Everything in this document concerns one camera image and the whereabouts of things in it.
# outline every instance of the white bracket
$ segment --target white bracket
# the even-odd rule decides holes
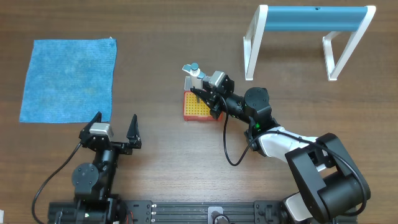
[[[322,38],[323,49],[325,53],[325,63],[329,81],[336,81],[341,70],[345,66],[347,60],[353,53],[358,42],[361,40],[363,34],[368,28],[374,13],[376,12],[375,6],[367,6],[368,11],[360,23],[358,30],[351,34],[349,41],[344,49],[343,54],[335,65],[333,58],[333,51],[331,48],[331,40],[336,37],[340,32],[332,31]],[[259,54],[262,35],[266,28],[268,6],[260,5],[254,13],[253,19],[250,23],[246,35],[243,37],[243,52],[244,52],[244,75],[247,81],[253,80],[254,68],[256,67],[257,56]]]
[[[351,33],[349,37],[348,43],[346,48],[344,49],[343,53],[341,54],[340,59],[337,61],[335,65],[335,59],[333,58],[333,51],[331,49],[331,40],[336,37],[340,32],[332,31],[328,35],[322,38],[323,42],[323,52],[325,53],[325,63],[326,63],[326,70],[328,72],[328,80],[329,81],[337,81],[337,77],[340,74],[343,67],[346,65],[346,62],[349,59],[349,56],[353,53],[355,47],[358,45],[359,41],[361,40],[363,34],[365,33],[366,29],[368,28],[369,24],[372,21],[374,13],[376,12],[375,6],[367,6],[368,11],[360,23],[358,30]]]

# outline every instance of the cloth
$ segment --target cloth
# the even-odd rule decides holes
[[[35,40],[19,121],[109,121],[116,52],[115,39]]]

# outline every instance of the white rack leg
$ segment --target white rack leg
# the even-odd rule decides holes
[[[353,32],[351,34],[351,36],[349,37],[346,48],[344,49],[343,53],[341,54],[341,57],[338,60],[336,66],[335,66],[335,61],[333,59],[331,40],[332,40],[332,38],[336,37],[339,34],[339,32],[330,32],[328,35],[326,35],[322,38],[323,50],[325,53],[325,63],[326,63],[326,69],[327,69],[329,81],[337,80],[338,75],[340,74],[341,70],[345,66],[349,57],[353,53],[355,47],[358,45],[358,42],[361,40],[361,38],[362,38],[363,34],[365,33],[366,29],[368,28],[370,22],[372,21],[374,13],[376,12],[376,7],[375,6],[367,6],[367,8],[368,8],[368,12],[366,13],[361,24],[359,25],[358,30]]]
[[[243,37],[244,75],[247,81],[253,80],[261,39],[266,28],[267,13],[268,6],[260,5],[254,13],[246,35]]]

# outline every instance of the black cable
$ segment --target black cable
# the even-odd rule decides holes
[[[56,170],[54,171],[50,177],[47,178],[47,180],[44,181],[44,183],[42,184],[42,186],[39,188],[39,190],[36,193],[36,196],[33,198],[33,202],[32,202],[32,215],[34,220],[39,223],[39,224],[44,224],[42,221],[39,220],[39,218],[37,218],[36,213],[35,213],[35,204],[36,204],[36,200],[37,197],[39,197],[40,193],[42,192],[43,188],[45,187],[45,185],[50,181],[50,179],[55,176],[55,174],[57,174],[58,172],[60,172],[60,170],[62,170],[62,168],[64,166],[66,166],[68,164],[68,162],[70,161],[70,159],[75,155],[75,153],[77,152],[77,150],[79,149],[79,147],[81,146],[81,144],[77,144],[75,150],[73,150],[73,152],[70,154],[70,156],[68,157],[68,159],[66,159],[66,161]]]
[[[229,164],[231,164],[232,166],[237,166],[237,165],[239,165],[239,164],[242,162],[243,157],[244,157],[244,156],[246,155],[246,153],[248,152],[250,146],[251,146],[253,143],[255,143],[255,142],[256,142],[261,136],[263,136],[263,135],[266,135],[266,134],[281,134],[281,135],[287,136],[287,137],[289,137],[289,138],[291,138],[291,139],[297,140],[298,142],[307,143],[307,144],[309,144],[309,145],[315,146],[315,147],[317,147],[317,148],[319,148],[319,149],[322,149],[322,150],[324,150],[325,152],[331,154],[335,159],[337,159],[337,160],[339,160],[340,162],[342,162],[342,163],[351,171],[351,173],[353,174],[353,176],[354,176],[354,178],[356,179],[356,181],[358,181],[358,184],[359,184],[359,186],[361,187],[361,193],[362,193],[362,197],[363,197],[362,205],[361,205],[361,207],[360,207],[357,211],[355,211],[355,212],[350,212],[350,213],[344,213],[344,214],[342,214],[342,215],[352,217],[352,216],[359,215],[360,213],[362,213],[362,212],[365,210],[366,203],[367,203],[367,201],[368,201],[368,196],[366,195],[365,187],[364,187],[364,185],[363,185],[363,183],[362,183],[362,180],[359,178],[359,175],[358,175],[358,174],[356,173],[356,171],[347,163],[347,161],[345,161],[340,155],[338,155],[337,153],[331,151],[331,150],[328,149],[327,147],[321,146],[321,145],[319,145],[319,144],[317,144],[317,143],[315,143],[315,142],[311,142],[311,141],[308,141],[308,140],[304,140],[304,139],[302,139],[302,138],[300,138],[300,137],[296,137],[296,136],[293,136],[293,135],[290,135],[290,134],[287,134],[287,133],[283,133],[283,132],[280,132],[280,131],[265,131],[265,132],[261,133],[260,135],[256,136],[256,137],[248,144],[248,146],[247,146],[247,147],[245,148],[245,150],[243,151],[242,156],[239,158],[239,161],[238,161],[237,163],[235,163],[235,164],[232,163],[231,160],[230,160],[229,157],[228,157],[228,153],[227,153],[227,150],[226,150],[226,138],[225,138],[225,136],[226,136],[226,124],[227,124],[227,122],[228,122],[228,116],[229,116],[229,114],[228,114],[228,107],[227,107],[227,105],[226,105],[225,99],[224,99],[221,95],[220,95],[220,98],[222,99],[222,101],[223,101],[223,103],[224,103],[225,113],[226,113],[225,123],[224,123],[224,132],[223,132],[223,142],[224,142],[224,152],[225,152],[225,156],[226,156],[226,159],[227,159],[227,161],[229,162]]]

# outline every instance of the wooden tabletop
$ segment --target wooden tabletop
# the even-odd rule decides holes
[[[254,81],[244,80],[243,35],[259,4],[365,6],[376,15],[337,82],[328,82],[326,33],[265,33]],[[396,223],[398,209],[398,2],[384,1],[0,1],[0,209],[6,223],[33,223],[32,199],[72,152],[85,124],[19,122],[25,76],[37,39],[102,39],[118,43],[111,125],[125,140],[138,115],[142,149],[121,156],[114,193],[154,202],[281,200],[297,191],[287,164],[249,152],[238,167],[222,149],[222,122],[185,122],[186,63],[226,72],[235,93],[268,89],[272,115],[304,136],[335,133],[371,188],[360,223]],[[340,55],[348,40],[333,40]],[[247,125],[230,119],[227,144],[236,161]],[[71,174],[94,153],[80,149],[47,184],[36,211],[71,201]]]

